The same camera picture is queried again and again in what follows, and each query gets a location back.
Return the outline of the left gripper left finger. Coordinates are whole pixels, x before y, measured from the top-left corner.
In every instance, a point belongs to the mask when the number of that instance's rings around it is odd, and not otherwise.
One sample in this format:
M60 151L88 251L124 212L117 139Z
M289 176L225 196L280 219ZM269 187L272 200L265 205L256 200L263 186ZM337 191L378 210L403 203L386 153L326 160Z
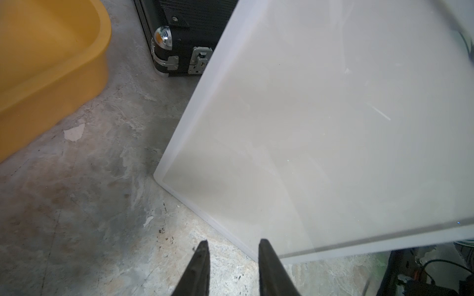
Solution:
M211 276L209 244L202 240L171 296L208 296Z

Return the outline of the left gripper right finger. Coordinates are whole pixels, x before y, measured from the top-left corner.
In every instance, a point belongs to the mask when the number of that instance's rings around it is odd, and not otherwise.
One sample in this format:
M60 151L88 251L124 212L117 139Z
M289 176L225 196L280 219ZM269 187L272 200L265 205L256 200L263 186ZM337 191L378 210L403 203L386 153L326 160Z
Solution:
M258 264L261 296L300 295L268 239L260 240Z

